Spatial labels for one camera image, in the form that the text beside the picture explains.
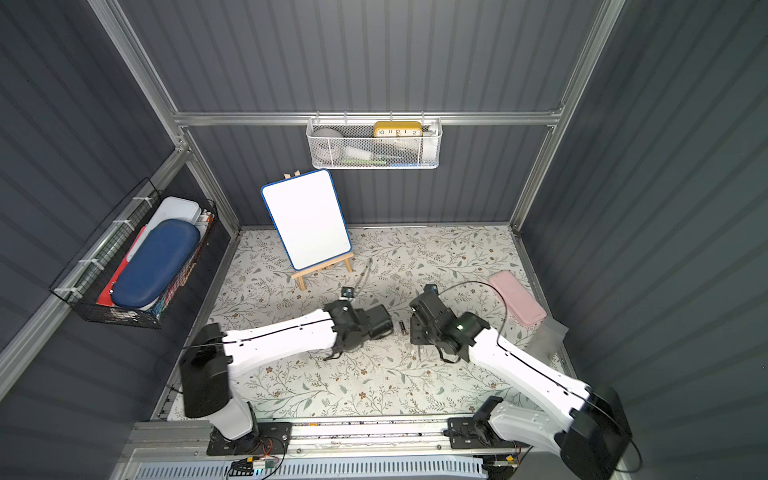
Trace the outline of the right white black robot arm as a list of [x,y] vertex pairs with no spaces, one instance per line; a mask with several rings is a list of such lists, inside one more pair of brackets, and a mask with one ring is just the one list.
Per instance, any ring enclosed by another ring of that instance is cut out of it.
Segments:
[[540,413],[486,400],[474,417],[477,438],[522,442],[560,457],[580,479],[610,479],[633,446],[633,435],[618,392],[590,386],[560,373],[504,338],[472,312],[455,314],[433,284],[413,299],[411,328],[422,345],[436,347],[445,363],[465,361],[490,371],[516,388]]

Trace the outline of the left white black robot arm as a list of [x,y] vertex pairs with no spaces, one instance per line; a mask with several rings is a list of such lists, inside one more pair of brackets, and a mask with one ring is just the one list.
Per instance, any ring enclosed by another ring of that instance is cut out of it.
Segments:
[[246,330],[224,331],[207,324],[182,348],[179,360],[184,415],[203,419],[230,442],[257,435],[248,402],[235,380],[294,355],[328,350],[332,359],[394,330],[382,305],[368,310],[335,300],[303,316]]

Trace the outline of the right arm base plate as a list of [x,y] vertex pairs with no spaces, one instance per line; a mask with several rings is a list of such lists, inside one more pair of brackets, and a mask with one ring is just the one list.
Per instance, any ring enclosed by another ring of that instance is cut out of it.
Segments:
[[518,441],[503,440],[485,421],[476,421],[472,417],[451,417],[442,434],[448,438],[454,450],[506,449],[525,450],[528,444]]

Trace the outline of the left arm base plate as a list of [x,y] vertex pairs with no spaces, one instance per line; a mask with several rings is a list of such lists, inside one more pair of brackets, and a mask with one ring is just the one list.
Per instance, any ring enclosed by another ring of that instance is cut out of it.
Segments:
[[248,433],[238,440],[226,439],[216,428],[209,437],[206,455],[221,456],[281,456],[292,437],[290,422],[258,423],[254,432]]

